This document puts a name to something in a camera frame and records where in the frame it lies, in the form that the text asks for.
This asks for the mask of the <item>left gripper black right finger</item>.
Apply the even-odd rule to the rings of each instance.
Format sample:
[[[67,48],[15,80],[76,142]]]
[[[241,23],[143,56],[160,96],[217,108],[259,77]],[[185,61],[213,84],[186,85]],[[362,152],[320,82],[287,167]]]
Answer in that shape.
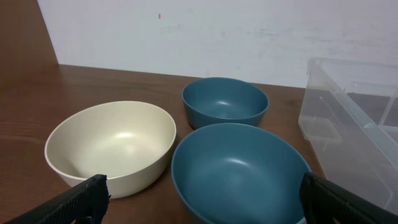
[[[305,173],[299,197],[308,224],[397,224],[397,215],[313,172]]]

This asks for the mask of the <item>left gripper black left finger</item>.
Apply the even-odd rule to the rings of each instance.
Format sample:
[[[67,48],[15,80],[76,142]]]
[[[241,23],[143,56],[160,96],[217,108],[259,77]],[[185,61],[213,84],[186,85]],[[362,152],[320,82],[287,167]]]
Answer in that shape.
[[[101,224],[110,199],[106,181],[96,174],[6,224]]]

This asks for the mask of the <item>cream bowl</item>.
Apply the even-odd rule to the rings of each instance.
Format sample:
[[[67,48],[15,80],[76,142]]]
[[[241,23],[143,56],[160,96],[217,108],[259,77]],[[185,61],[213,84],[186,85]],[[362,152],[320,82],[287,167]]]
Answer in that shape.
[[[69,186],[102,174],[111,198],[122,198],[161,176],[176,136],[175,121],[166,110],[141,101],[115,101],[60,123],[47,138],[44,154]]]

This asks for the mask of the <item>blue bowl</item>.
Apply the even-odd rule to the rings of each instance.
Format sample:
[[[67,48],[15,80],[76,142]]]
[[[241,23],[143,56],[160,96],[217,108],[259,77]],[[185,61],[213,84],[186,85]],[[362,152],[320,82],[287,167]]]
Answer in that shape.
[[[289,143],[264,129],[212,124],[186,136],[171,174],[191,223],[303,223],[299,190],[310,171]]]
[[[182,91],[182,100],[193,129],[216,123],[258,126],[269,107],[268,96],[258,87],[222,77],[188,84]]]

